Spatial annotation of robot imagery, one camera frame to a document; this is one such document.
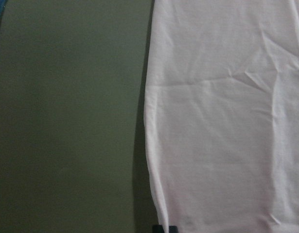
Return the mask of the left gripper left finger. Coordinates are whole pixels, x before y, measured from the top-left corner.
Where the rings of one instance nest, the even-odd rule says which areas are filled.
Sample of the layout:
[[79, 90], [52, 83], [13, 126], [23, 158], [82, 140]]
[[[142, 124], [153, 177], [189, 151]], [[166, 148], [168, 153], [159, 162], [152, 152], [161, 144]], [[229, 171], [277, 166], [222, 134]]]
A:
[[153, 225], [152, 233], [163, 233], [163, 226], [162, 225]]

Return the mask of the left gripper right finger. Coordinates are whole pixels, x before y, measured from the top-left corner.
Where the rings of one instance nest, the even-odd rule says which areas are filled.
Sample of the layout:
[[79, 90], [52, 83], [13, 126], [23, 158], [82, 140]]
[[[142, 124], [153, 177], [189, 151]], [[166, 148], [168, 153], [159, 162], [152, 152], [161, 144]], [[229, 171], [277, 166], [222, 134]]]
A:
[[169, 233], [178, 233], [177, 226], [174, 225], [169, 226]]

